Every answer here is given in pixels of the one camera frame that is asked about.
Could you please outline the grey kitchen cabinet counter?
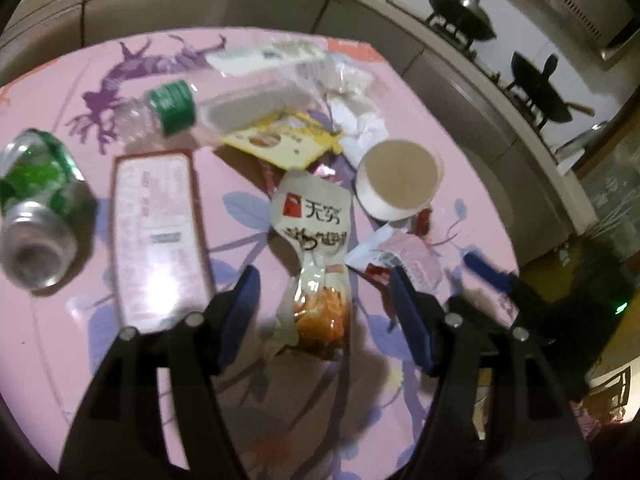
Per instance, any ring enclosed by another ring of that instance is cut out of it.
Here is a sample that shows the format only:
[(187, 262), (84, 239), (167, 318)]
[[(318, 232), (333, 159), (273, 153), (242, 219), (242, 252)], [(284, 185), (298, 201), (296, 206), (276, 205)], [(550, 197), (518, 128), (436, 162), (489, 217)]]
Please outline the grey kitchen cabinet counter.
[(250, 26), (361, 40), (383, 55), (468, 155), (519, 263), (597, 216), (577, 177), (470, 61), (384, 0), (20, 0), (1, 29), (1, 78), (109, 39), (195, 26)]

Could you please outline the white tissue pack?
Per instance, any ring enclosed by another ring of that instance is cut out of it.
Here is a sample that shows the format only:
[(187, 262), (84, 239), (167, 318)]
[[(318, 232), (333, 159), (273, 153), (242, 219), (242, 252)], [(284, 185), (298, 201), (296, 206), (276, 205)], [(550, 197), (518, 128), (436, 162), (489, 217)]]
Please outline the white tissue pack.
[(319, 96), (327, 93), (364, 96), (375, 81), (375, 76), (350, 56), (329, 51), (321, 58), (296, 65), (295, 78)]

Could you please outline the white paper cup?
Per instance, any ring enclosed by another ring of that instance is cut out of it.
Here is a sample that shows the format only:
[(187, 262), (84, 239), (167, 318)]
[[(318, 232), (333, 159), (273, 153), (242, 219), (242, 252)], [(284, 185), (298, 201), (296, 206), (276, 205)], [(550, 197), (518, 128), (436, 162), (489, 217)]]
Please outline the white paper cup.
[(442, 182), (439, 157), (416, 142), (390, 139), (363, 155), (355, 177), (363, 210), (385, 222), (406, 220), (434, 198)]

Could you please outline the pink patterned tablecloth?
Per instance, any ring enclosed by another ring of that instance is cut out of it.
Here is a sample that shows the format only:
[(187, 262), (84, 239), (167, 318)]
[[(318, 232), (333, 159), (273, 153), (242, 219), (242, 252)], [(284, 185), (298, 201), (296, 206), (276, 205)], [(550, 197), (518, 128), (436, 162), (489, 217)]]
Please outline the pink patterned tablecloth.
[[(88, 258), (66, 284), (42, 296), (1, 285), (2, 398), (46, 464), (62, 462), (82, 397), (120, 329), (110, 215), (112, 171), (122, 149), (111, 139), (113, 107), (186, 76), (209, 50), (279, 39), (273, 30), (242, 28), (154, 32), (61, 56), (2, 86), (2, 142), (28, 128), (52, 133), (96, 196)], [(504, 270), (516, 269), (506, 229), (469, 157), (371, 46), (323, 37), (318, 45), (371, 72), (373, 101), (388, 132), (424, 145), (444, 165), (425, 241), (434, 295), (446, 300), (462, 289), (500, 323), (511, 324), (509, 299), (462, 263), (478, 252)], [(186, 192), (186, 209), (201, 218), (200, 240), (169, 256), (169, 269), (195, 264), (180, 288), (205, 284), (223, 292), (248, 266), (259, 272), (259, 304), (240, 353), (214, 379), (248, 474), (383, 479), (405, 465), (434, 385), (414, 364), (381, 289), (360, 276), (352, 280), (352, 355), (346, 361), (288, 353), (265, 363), (260, 333), (276, 314), (296, 259), (272, 232), (258, 162), (240, 152), (185, 148), (157, 159), (156, 174), (166, 203)]]

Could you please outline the black wok with lid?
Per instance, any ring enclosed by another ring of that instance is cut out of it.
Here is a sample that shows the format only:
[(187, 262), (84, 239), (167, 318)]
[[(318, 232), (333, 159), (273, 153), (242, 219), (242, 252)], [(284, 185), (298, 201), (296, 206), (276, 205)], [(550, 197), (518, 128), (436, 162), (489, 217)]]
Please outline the black wok with lid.
[(428, 0), (432, 13), (424, 24), (461, 51), (476, 42), (497, 38), (494, 25), (480, 0)]

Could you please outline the green crushed soda can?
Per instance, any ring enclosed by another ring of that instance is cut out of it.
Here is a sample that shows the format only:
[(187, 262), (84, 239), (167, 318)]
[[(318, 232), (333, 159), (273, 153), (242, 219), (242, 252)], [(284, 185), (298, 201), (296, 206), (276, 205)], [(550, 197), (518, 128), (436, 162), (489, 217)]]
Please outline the green crushed soda can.
[(66, 146), (26, 129), (1, 153), (1, 269), (30, 292), (60, 287), (92, 251), (96, 199)]

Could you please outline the crumpled white tissue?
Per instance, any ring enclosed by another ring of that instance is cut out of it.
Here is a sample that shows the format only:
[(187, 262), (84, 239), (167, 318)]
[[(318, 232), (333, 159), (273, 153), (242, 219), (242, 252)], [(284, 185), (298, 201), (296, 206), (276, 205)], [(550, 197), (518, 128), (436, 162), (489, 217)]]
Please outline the crumpled white tissue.
[(357, 169), (363, 156), (390, 136), (385, 120), (369, 99), (360, 96), (331, 94), (326, 104), (342, 153)]

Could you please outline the white snack bag orange contents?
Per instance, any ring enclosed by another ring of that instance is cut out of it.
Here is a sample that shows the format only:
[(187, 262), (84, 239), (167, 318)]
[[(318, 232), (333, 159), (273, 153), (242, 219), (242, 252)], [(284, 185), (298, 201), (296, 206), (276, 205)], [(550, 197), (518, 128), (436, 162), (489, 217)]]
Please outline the white snack bag orange contents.
[(335, 360), (349, 342), (352, 288), (345, 263), (352, 193), (307, 171), (289, 171), (271, 199), (271, 223), (294, 250), (298, 273), (277, 310), (271, 340)]

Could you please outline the pink red-edged carton box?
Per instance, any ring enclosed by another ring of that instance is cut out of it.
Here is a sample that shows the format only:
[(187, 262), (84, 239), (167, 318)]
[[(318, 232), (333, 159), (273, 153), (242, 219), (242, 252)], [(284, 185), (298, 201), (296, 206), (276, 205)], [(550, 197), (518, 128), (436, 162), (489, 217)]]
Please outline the pink red-edged carton box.
[(190, 152), (115, 159), (110, 234), (120, 324), (152, 334), (205, 310), (214, 283)]

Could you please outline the yellow snack wrapper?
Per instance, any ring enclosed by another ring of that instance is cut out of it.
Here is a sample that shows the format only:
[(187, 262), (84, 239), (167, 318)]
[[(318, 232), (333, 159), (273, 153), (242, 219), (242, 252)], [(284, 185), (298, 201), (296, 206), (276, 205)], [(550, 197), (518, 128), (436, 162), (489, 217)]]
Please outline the yellow snack wrapper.
[(341, 132), (297, 110), (285, 110), (225, 134), (222, 142), (283, 170), (306, 169), (324, 154), (341, 154)]

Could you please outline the clear green-capped plastic bottle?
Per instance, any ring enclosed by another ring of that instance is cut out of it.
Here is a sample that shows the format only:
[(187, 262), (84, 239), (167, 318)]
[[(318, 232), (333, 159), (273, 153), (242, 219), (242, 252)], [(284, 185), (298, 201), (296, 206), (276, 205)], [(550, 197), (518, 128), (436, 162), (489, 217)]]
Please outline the clear green-capped plastic bottle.
[(203, 127), (227, 134), (286, 110), (306, 110), (312, 91), (297, 73), (322, 62), (326, 51), (307, 40), (209, 51), (204, 67), (130, 99), (114, 111), (125, 144), (167, 139)]

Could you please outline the red white small wrapper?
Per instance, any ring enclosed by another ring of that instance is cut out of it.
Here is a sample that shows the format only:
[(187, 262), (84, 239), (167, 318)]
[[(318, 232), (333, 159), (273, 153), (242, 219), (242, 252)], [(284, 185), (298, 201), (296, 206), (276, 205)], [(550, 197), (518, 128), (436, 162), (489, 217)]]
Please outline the red white small wrapper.
[(390, 284), (390, 270), (400, 266), (418, 292), (434, 294), (444, 272), (427, 240), (431, 215), (426, 207), (411, 218), (385, 223), (347, 254), (346, 264), (382, 286)]

